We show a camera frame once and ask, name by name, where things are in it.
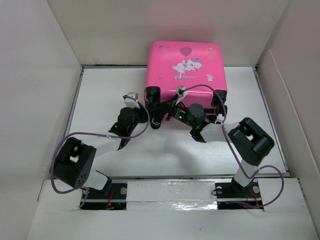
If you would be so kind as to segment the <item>pink hard-shell suitcase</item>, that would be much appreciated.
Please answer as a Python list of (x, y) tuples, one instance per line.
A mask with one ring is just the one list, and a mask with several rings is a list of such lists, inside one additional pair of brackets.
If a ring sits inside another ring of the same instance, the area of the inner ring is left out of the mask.
[(149, 49), (144, 99), (159, 102), (176, 96), (184, 86), (182, 100), (188, 108), (200, 104), (215, 121), (227, 113), (227, 81), (221, 48), (211, 42), (158, 40)]

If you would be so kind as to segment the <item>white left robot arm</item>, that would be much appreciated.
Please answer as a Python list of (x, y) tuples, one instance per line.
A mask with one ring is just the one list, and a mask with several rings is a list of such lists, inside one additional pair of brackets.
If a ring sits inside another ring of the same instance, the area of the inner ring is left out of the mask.
[(107, 198), (112, 191), (112, 180), (101, 172), (92, 171), (95, 157), (123, 149), (148, 128), (146, 125), (140, 133), (132, 135), (137, 125), (149, 120), (149, 111), (143, 105), (124, 107), (108, 134), (73, 132), (66, 135), (58, 144), (49, 169), (53, 190), (67, 194), (83, 189)]

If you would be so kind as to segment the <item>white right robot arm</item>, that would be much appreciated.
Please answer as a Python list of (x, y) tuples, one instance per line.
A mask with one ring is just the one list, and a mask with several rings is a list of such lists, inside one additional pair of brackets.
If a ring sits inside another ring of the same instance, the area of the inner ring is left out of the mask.
[(240, 163), (231, 180), (231, 191), (237, 197), (249, 191), (261, 162), (275, 146), (274, 140), (249, 117), (235, 124), (216, 124), (198, 103), (185, 107), (176, 99), (159, 102), (151, 96), (145, 105), (154, 129), (160, 127), (163, 119), (175, 118), (191, 128), (190, 135), (196, 142), (226, 142)]

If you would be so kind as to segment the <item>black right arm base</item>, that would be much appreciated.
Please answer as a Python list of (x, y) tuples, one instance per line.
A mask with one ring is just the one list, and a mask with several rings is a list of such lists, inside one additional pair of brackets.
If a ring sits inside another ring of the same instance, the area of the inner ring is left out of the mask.
[(216, 182), (211, 195), (217, 198), (218, 210), (248, 209), (246, 205), (257, 207), (263, 204), (257, 182), (251, 182), (245, 190), (232, 188), (231, 182)]

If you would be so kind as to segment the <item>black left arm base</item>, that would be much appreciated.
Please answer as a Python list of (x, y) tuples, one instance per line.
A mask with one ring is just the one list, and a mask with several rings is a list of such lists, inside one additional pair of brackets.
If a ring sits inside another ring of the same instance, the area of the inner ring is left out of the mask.
[(82, 196), (79, 207), (82, 210), (107, 210), (122, 211), (127, 209), (126, 182), (113, 182), (108, 185), (107, 193), (104, 194), (96, 189), (89, 188), (88, 192), (82, 188)]

